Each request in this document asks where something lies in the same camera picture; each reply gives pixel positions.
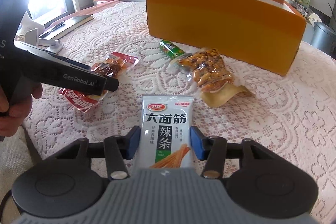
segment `blue gripper pad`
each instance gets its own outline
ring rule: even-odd
[[[129,139],[129,146],[126,151],[126,158],[124,160],[131,160],[135,152],[138,149],[139,141],[140,141],[140,133],[141,133],[141,127],[134,126],[126,135],[126,138]]]
[[[190,127],[191,147],[193,148],[196,157],[199,160],[206,160],[209,156],[209,151],[205,149],[207,137],[196,126]]]

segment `vacuum-sealed meat snack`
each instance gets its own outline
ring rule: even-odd
[[[121,52],[112,52],[106,60],[96,62],[91,71],[108,77],[117,78],[121,73],[133,68],[139,62],[139,58],[127,55]],[[104,90],[101,95],[88,95],[76,90],[60,89],[59,94],[65,98],[81,112],[87,112],[89,109],[97,105],[108,93]]]
[[[190,68],[191,76],[202,92],[216,92],[234,80],[217,49],[197,52],[178,64]]]
[[[192,167],[193,97],[145,95],[135,168]]]

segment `spiced gluten strip package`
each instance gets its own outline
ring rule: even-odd
[[[145,95],[135,168],[192,167],[193,97]]]

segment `notebook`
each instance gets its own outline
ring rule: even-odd
[[[86,15],[86,16],[74,16],[72,18],[69,18],[65,21],[63,25],[60,27],[54,29],[52,32],[50,32],[48,35],[44,37],[44,34],[48,33],[50,31],[47,30],[43,34],[41,34],[39,37],[43,39],[60,39],[61,37],[64,37],[69,32],[73,31],[74,29],[78,28],[79,26],[85,24],[86,22],[93,19],[92,15]]]

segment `human hand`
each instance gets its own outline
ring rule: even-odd
[[[31,93],[34,98],[38,99],[42,96],[42,85],[39,84]],[[32,109],[33,99],[31,96],[21,102],[12,105],[8,104],[5,93],[0,86],[0,112],[8,112],[7,116],[0,117],[0,136],[13,136],[23,120],[28,116]]]

